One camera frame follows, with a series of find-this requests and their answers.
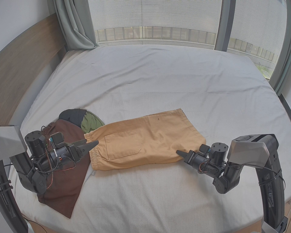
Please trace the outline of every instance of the navy cloth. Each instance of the navy cloth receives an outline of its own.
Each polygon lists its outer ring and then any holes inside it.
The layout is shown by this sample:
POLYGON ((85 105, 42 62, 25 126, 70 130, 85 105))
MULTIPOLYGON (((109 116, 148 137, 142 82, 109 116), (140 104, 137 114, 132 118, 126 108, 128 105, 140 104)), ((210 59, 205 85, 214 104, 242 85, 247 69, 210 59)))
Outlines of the navy cloth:
POLYGON ((74 125, 81 128, 81 123, 83 121, 83 118, 86 112, 87 112, 86 109, 79 109, 79 108, 67 109, 61 112, 58 118, 65 121, 69 121, 73 123, 74 125))

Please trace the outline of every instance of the white bed sheet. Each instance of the white bed sheet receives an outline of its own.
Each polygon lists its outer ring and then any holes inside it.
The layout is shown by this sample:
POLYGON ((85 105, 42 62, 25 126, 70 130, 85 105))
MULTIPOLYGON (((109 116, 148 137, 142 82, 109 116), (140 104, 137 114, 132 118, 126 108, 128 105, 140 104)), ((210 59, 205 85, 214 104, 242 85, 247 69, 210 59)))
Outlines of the white bed sheet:
MULTIPOLYGON (((290 120, 248 57, 166 45, 121 45, 71 51, 27 114, 25 136, 68 108, 84 108, 105 124, 182 108, 207 144, 247 134, 274 133, 291 198, 290 120)), ((225 195, 179 161, 96 171, 83 185, 71 219, 41 204, 10 179, 20 210, 58 232, 233 232, 263 216, 254 168, 244 167, 225 195)))

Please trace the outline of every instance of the wooden headboard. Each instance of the wooden headboard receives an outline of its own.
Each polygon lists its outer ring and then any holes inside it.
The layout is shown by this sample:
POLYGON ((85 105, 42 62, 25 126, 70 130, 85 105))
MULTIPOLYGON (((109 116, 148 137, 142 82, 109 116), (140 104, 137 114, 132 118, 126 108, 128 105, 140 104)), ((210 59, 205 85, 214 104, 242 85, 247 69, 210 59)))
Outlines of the wooden headboard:
POLYGON ((52 14, 0 51, 0 125, 9 123, 24 93, 64 45, 58 18, 52 14))

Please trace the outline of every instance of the clothing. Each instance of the clothing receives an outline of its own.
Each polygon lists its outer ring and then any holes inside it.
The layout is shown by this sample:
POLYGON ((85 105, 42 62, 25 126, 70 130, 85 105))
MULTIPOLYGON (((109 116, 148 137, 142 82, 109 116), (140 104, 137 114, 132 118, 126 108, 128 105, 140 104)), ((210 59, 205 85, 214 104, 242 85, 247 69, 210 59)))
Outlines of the clothing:
POLYGON ((94 170, 111 170, 182 159, 176 150, 198 151, 205 138, 181 109, 104 125, 84 135, 99 140, 89 153, 94 170))
MULTIPOLYGON (((49 139, 50 135, 56 132, 62 132, 65 142, 68 143, 84 139, 84 132, 80 127, 61 119, 50 123, 43 129, 42 134, 49 139)), ((86 154, 76 163, 75 168, 67 171, 55 171, 52 186, 44 194, 38 194, 38 201, 48 205, 67 218, 71 218, 89 164, 90 156, 86 154)), ((64 165, 62 169, 64 170, 73 166, 74 163, 70 162, 64 165)), ((49 175, 47 178, 47 187, 50 185, 51 179, 52 176, 49 175)))
POLYGON ((103 121, 100 120, 95 114, 87 111, 81 123, 81 129, 84 133, 89 133, 99 127, 103 126, 103 121))
POLYGON ((87 112, 86 109, 79 109, 79 108, 67 109, 65 111, 62 111, 60 115, 58 116, 58 118, 69 121, 73 123, 74 125, 81 128, 81 123, 86 112, 87 112))

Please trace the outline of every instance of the beige pants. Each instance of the beige pants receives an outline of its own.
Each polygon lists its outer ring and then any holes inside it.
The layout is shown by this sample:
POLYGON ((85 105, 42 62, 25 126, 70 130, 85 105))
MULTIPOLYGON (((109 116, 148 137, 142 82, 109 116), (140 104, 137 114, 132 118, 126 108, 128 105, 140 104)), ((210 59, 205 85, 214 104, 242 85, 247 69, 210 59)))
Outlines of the beige pants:
POLYGON ((99 140, 90 158, 94 170, 104 171, 177 162, 176 150, 198 151, 206 143, 181 109, 104 125, 85 139, 99 140))

